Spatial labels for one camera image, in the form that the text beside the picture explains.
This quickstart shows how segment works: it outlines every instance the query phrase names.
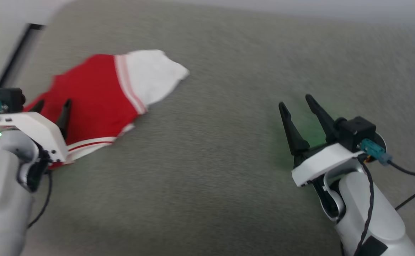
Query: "red stripe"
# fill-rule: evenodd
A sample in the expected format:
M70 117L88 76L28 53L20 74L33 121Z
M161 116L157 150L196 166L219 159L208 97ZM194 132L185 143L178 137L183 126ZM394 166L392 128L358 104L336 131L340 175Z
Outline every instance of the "red stripe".
M122 70L125 70L125 72L123 73L123 75L125 76L125 81L127 83L127 87L130 89L130 93L131 96L138 102L139 106L141 107L141 109L145 112L146 111L146 107L144 106L144 104L141 102L141 100L136 96L136 94L134 94L133 91L133 87L131 86L131 80L130 80L130 76L128 73L128 68L127 68L127 59L125 56L122 55L123 58L123 68Z
M98 141L98 142L87 143L87 144L84 144L84 145L81 145L81 146L74 147L74 148L70 149L69 151L73 151L75 149L79 149L79 148L82 148L82 147L86 147L86 146L90 146L90 145L95 145L95 144L101 144L101 143L109 143L109 144L112 144L113 142L112 141Z

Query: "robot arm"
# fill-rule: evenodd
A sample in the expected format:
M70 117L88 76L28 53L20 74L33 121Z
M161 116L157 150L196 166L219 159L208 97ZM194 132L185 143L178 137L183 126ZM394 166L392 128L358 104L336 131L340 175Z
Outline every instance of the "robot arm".
M0 125L9 129L0 136L0 256L21 254L32 193L48 165L65 162L68 155L61 131L66 131L69 108L59 119L64 126L58 127L37 112L20 112L22 99L20 89L0 89Z
M312 96L307 95L306 100L326 133L326 144L314 148L300 136L285 104L279 104L294 156L292 178L295 184L298 187L313 185L326 216L335 222L345 255L415 256L415 246L406 234L401 217L375 184L370 224L358 246L369 218L371 201L366 167L359 159L365 162L376 160L365 152L368 143L386 149L383 138L375 132L376 126L362 117L334 121ZM383 154L383 159L378 160L386 162L386 156Z

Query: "teal connector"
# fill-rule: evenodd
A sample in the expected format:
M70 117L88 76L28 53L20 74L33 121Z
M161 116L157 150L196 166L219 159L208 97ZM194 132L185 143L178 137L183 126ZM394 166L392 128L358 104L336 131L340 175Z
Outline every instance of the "teal connector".
M368 138L362 140L361 150L377 159L383 166L389 165L388 161L392 160L392 156L387 154L385 149Z

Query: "gray tabletop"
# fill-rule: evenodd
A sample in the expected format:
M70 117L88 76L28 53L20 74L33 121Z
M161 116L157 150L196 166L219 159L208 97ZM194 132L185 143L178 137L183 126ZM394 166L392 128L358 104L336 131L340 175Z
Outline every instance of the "gray tabletop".
M311 145L324 140L305 94L334 118L375 123L415 171L415 31L80 0L54 17L17 84L34 99L92 54L140 49L165 51L191 75L112 146L54 172L24 256L339 255L314 190L291 178L278 103ZM392 205L415 192L414 177L370 168ZM45 180L34 214L46 191ZM415 243L415 200L399 214Z

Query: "folded garment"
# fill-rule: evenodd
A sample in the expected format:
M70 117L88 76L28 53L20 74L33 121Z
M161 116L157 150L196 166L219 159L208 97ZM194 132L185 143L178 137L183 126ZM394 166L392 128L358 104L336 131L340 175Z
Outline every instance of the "folded garment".
M76 160L108 146L133 128L133 120L161 101L189 71L160 50L137 50L125 55L94 55L54 78L41 115L56 122L71 99L68 159Z

